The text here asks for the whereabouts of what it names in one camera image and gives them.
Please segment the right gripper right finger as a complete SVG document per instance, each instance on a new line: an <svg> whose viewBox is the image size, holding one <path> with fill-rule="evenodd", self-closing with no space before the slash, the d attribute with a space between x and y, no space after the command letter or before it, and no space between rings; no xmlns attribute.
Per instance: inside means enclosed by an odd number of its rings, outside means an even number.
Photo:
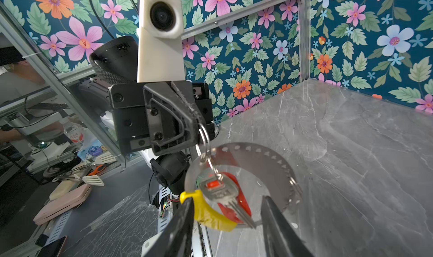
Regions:
<svg viewBox="0 0 433 257"><path fill-rule="evenodd" d="M262 198L261 219L267 257L313 257L270 196Z"/></svg>

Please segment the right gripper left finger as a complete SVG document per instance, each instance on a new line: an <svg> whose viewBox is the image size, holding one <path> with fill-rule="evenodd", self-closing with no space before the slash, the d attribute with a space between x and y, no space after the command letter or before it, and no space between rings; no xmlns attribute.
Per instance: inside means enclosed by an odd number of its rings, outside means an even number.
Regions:
<svg viewBox="0 0 433 257"><path fill-rule="evenodd" d="M190 257L195 205L187 198L144 257Z"/></svg>

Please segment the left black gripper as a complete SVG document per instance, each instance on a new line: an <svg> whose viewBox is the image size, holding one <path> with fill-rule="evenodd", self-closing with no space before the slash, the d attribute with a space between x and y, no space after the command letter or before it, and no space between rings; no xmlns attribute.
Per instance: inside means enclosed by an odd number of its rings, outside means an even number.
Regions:
<svg viewBox="0 0 433 257"><path fill-rule="evenodd" d="M151 148L155 155L201 143L203 127L215 138L213 104L206 83L123 83L110 87L115 131L123 155Z"/></svg>

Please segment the red capped key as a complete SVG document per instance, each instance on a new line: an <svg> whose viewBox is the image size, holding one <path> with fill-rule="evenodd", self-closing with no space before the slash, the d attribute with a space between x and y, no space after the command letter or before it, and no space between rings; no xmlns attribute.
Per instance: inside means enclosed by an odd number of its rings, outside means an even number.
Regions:
<svg viewBox="0 0 433 257"><path fill-rule="evenodd" d="M210 175L199 182L198 187L209 201L218 205L223 219L235 223L235 228L257 227L239 182L232 174L220 172L216 177Z"/></svg>

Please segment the grey yellow keyring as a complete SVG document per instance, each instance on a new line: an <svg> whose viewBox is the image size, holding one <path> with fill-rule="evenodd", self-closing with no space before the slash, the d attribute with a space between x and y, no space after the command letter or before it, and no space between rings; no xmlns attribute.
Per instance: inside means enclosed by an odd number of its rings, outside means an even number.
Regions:
<svg viewBox="0 0 433 257"><path fill-rule="evenodd" d="M195 205L195 221L210 229L223 232L239 229L235 228L235 223L223 219L218 205L209 201L199 189L199 182L210 175L216 177L220 172L228 172L237 179L257 227L262 224L258 215L261 195L269 195L281 212L296 210L302 201L301 187L290 164L268 147L254 143L226 143L218 147L198 147L197 153L197 159L187 171L180 202L183 204L191 198Z"/></svg>

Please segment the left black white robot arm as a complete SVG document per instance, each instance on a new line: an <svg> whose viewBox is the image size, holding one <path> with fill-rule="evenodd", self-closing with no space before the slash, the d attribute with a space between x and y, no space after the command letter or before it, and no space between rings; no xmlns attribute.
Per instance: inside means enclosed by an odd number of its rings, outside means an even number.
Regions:
<svg viewBox="0 0 433 257"><path fill-rule="evenodd" d="M95 76L72 92L95 121L111 115L119 149L126 156L150 149L154 177L175 195L184 191L189 162L184 150L200 141L200 128L215 137L212 100L206 83L139 83L138 44L113 39L90 55Z"/></svg>

